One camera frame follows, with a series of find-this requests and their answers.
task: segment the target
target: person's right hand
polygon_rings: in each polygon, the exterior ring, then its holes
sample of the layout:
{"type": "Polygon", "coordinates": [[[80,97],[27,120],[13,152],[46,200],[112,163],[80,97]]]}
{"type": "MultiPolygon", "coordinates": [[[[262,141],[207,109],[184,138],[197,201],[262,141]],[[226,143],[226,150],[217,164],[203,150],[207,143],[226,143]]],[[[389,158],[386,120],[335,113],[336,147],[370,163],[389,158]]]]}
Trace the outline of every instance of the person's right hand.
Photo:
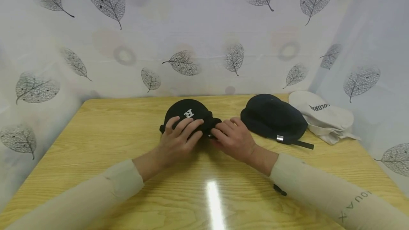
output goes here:
{"type": "Polygon", "coordinates": [[[211,139],[213,145],[240,162],[248,163],[257,147],[250,131],[238,117],[218,123],[211,130],[218,140],[211,139]]]}
{"type": "Polygon", "coordinates": [[[269,176],[279,155],[256,144],[246,125],[238,117],[218,123],[212,129],[218,140],[213,145],[225,154],[269,176]]]}

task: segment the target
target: cap strap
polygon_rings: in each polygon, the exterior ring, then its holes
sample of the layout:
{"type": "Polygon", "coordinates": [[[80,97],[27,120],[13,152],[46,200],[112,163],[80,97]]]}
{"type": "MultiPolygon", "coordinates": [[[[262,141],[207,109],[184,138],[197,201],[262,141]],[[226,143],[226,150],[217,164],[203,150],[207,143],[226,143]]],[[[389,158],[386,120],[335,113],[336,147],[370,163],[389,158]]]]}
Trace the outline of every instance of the cap strap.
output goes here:
{"type": "MultiPolygon", "coordinates": [[[[278,142],[280,142],[280,143],[284,143],[284,136],[277,135],[276,140],[278,142]]],[[[291,142],[291,144],[294,144],[294,145],[297,145],[297,146],[300,146],[300,147],[305,147],[305,148],[308,148],[308,149],[314,149],[313,144],[302,142],[302,141],[293,141],[293,142],[291,142]]]]}
{"type": "Polygon", "coordinates": [[[308,148],[308,149],[314,149],[313,144],[302,142],[302,141],[293,141],[293,144],[297,145],[297,146],[300,146],[300,147],[305,147],[305,148],[308,148]]]}

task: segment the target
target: white cap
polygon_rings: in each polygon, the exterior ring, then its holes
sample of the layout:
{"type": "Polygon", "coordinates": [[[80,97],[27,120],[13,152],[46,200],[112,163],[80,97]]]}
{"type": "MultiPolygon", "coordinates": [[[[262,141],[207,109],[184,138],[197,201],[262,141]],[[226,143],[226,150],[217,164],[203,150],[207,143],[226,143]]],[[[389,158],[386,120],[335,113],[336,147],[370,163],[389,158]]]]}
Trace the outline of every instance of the white cap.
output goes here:
{"type": "Polygon", "coordinates": [[[332,106],[309,91],[294,91],[288,97],[288,103],[302,113],[309,130],[328,144],[346,137],[360,140],[352,134],[352,112],[332,106]]]}

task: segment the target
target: hand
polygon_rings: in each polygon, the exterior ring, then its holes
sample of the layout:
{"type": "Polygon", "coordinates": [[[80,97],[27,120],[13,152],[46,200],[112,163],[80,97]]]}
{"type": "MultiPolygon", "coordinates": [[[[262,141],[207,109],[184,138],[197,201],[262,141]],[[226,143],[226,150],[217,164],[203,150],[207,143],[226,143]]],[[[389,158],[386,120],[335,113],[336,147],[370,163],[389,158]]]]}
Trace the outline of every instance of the hand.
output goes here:
{"type": "Polygon", "coordinates": [[[216,125],[212,134],[218,140],[212,143],[225,154],[269,176],[279,155],[256,144],[246,125],[238,118],[216,125]]]}
{"type": "Polygon", "coordinates": [[[203,135],[202,131],[197,131],[189,138],[192,132],[204,123],[203,120],[194,121],[186,118],[181,120],[173,130],[172,126],[178,120],[178,116],[169,119],[156,148],[132,160],[144,182],[164,168],[186,158],[203,135]]]}
{"type": "Polygon", "coordinates": [[[181,120],[173,130],[172,126],[178,120],[178,116],[169,119],[159,146],[156,148],[159,162],[162,162],[164,166],[170,166],[180,159],[186,158],[203,135],[202,131],[197,131],[189,138],[192,132],[204,123],[203,120],[186,118],[181,120]]]}
{"type": "Polygon", "coordinates": [[[211,132],[218,139],[211,140],[218,149],[240,162],[249,162],[257,144],[240,118],[224,120],[211,132]]]}

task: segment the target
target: black cap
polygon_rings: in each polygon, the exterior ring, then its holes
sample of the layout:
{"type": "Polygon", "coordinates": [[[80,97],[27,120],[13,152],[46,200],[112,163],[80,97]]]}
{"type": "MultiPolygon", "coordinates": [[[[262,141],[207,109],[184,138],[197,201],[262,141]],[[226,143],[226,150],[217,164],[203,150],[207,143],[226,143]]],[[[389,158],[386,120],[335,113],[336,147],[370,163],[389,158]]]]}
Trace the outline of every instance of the black cap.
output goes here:
{"type": "Polygon", "coordinates": [[[164,124],[160,126],[159,130],[161,133],[165,132],[166,123],[172,117],[179,116],[180,119],[172,126],[172,129],[175,129],[177,124],[189,117],[194,120],[203,119],[204,123],[200,125],[193,133],[197,131],[202,131],[203,136],[212,138],[210,134],[210,130],[215,127],[216,124],[222,122],[220,119],[216,119],[213,117],[211,111],[209,111],[202,103],[197,100],[185,99],[180,100],[177,103],[173,104],[165,115],[164,124]]]}
{"type": "Polygon", "coordinates": [[[301,112],[276,96],[254,96],[248,101],[240,117],[250,131],[262,137],[314,149],[314,145],[298,140],[308,127],[301,112]]]}

